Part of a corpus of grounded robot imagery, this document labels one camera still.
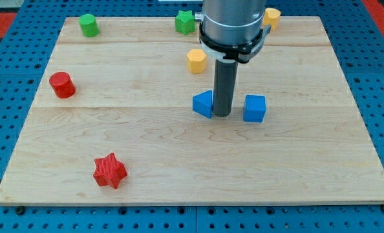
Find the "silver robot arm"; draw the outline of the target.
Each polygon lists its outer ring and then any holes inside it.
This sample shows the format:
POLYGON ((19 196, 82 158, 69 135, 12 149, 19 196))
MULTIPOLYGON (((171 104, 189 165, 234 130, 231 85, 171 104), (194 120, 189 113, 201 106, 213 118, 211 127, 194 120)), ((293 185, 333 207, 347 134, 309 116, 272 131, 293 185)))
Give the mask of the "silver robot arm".
POLYGON ((262 26, 265 9, 266 0, 203 0, 195 13, 202 50, 224 63, 248 63, 272 27, 262 26))

